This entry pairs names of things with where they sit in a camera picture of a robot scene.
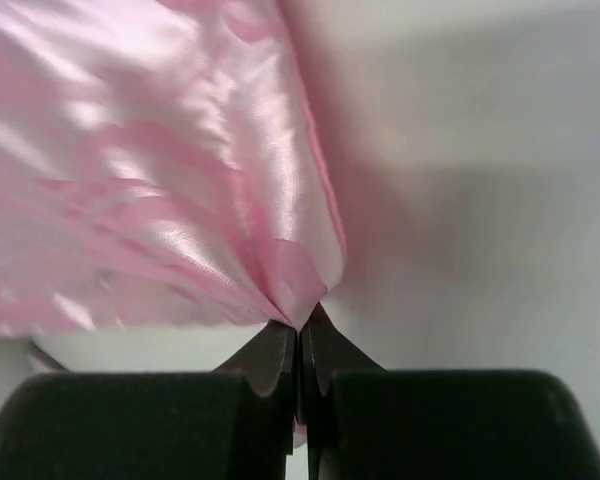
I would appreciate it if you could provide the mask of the pink satin pillowcase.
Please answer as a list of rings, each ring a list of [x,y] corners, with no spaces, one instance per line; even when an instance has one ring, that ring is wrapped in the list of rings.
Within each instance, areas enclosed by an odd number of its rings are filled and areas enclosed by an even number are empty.
[[[346,241],[275,1],[0,1],[0,336],[295,329]]]

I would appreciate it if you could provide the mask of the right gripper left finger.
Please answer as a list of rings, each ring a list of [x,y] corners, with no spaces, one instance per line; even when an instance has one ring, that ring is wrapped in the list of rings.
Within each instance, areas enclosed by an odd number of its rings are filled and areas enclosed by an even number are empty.
[[[295,329],[269,321],[236,353],[213,370],[213,373],[242,376],[251,390],[262,398],[276,392],[293,395],[296,388]]]

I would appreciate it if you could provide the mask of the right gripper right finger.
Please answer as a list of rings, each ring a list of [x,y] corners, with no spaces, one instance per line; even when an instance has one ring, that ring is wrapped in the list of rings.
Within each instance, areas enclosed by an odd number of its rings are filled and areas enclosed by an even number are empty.
[[[366,355],[317,304],[299,333],[301,398],[327,398],[360,390],[365,381],[383,378],[386,370]]]

